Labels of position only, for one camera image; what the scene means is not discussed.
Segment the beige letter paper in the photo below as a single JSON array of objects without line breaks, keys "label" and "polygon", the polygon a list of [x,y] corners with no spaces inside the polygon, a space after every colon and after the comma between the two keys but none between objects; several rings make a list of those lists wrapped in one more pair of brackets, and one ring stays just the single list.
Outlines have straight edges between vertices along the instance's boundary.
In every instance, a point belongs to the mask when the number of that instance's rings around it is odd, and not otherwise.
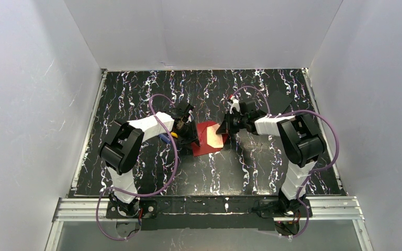
[{"label": "beige letter paper", "polygon": [[221,149],[224,146],[222,134],[217,134],[216,131],[220,125],[215,123],[206,128],[207,144],[215,149]]}]

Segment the red envelope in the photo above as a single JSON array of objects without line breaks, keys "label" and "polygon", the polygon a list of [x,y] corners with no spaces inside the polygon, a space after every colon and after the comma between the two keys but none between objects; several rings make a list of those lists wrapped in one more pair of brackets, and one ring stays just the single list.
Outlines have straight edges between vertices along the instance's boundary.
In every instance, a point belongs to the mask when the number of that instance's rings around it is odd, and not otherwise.
[{"label": "red envelope", "polygon": [[[198,135],[199,135],[200,147],[196,147],[196,146],[192,147],[194,157],[201,156],[201,155],[206,155],[206,154],[209,154],[209,153],[215,153],[215,152],[218,152],[218,151],[222,150],[222,148],[221,149],[215,149],[215,148],[212,148],[211,146],[209,146],[207,144],[206,128],[208,126],[211,126],[211,125],[215,124],[215,123],[216,122],[214,122],[214,121],[207,121],[207,122],[202,122],[202,123],[197,124],[197,131],[198,131]],[[222,137],[223,137],[223,142],[225,144],[228,135],[227,134],[222,134]]]}]

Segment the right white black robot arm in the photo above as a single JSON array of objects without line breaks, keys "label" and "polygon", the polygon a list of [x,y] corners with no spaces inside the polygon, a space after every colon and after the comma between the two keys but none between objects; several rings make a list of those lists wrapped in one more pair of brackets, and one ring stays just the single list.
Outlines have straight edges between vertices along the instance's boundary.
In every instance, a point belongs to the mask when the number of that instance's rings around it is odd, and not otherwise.
[{"label": "right white black robot arm", "polygon": [[282,141],[288,158],[285,181],[278,193],[278,206],[292,211],[305,195],[306,180],[326,149],[313,119],[307,115],[271,115],[253,101],[228,100],[229,110],[216,134],[237,134],[241,129],[254,135],[273,135]]}]

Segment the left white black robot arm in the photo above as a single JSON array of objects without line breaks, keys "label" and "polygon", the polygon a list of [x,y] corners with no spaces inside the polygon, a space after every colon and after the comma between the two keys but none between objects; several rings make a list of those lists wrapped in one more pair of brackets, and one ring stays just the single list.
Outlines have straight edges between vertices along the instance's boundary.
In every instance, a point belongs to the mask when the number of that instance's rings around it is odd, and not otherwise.
[{"label": "left white black robot arm", "polygon": [[192,119],[193,110],[194,106],[182,102],[146,118],[114,122],[101,144],[99,156],[109,169],[117,201],[130,204],[140,197],[132,170],[143,142],[165,134],[175,152],[181,145],[199,144],[196,123]]}]

